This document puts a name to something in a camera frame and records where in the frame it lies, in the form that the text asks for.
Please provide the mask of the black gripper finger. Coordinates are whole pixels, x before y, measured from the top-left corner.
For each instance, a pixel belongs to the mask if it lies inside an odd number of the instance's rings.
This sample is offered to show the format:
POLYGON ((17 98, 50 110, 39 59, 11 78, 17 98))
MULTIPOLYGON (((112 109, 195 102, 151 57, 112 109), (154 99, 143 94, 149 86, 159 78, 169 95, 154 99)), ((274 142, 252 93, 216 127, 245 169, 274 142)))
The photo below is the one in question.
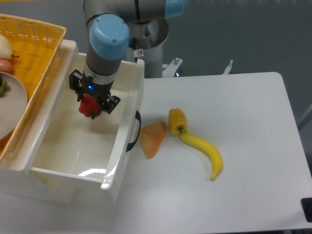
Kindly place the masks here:
POLYGON ((99 106, 99 112, 105 112, 107 114, 111 114, 112 111, 117 107, 120 103, 121 99, 117 96, 112 96, 108 94, 106 97, 96 96, 96 102, 99 106))
POLYGON ((69 87, 71 90, 73 90, 77 95, 77 102, 80 102, 84 95, 84 88, 81 85, 82 81, 82 73, 75 69, 70 75, 69 75, 69 87))

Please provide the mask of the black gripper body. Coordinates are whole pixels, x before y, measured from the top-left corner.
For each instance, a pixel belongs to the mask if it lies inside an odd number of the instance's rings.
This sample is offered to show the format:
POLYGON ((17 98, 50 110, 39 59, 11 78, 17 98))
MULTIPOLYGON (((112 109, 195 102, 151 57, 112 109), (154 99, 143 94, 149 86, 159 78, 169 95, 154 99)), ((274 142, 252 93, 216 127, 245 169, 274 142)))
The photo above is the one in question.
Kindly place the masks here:
POLYGON ((99 75, 90 69, 84 69, 82 79, 80 83, 82 85, 82 94, 80 99, 83 98, 84 94, 88 94, 93 98, 99 98, 100 100, 108 100, 111 95, 111 87, 115 80, 115 74, 112 75, 99 75))

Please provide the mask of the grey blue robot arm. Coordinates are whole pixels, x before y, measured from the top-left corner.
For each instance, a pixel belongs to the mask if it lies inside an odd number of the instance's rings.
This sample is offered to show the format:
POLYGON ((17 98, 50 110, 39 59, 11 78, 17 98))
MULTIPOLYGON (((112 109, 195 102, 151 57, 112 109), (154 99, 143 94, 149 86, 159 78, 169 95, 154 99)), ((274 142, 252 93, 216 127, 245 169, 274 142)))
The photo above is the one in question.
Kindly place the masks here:
POLYGON ((88 50, 83 71, 69 75, 79 111, 95 118, 111 113, 120 99, 110 92, 123 59, 146 63, 145 76, 163 76, 162 46, 168 18, 184 13, 183 0, 86 0, 88 50))

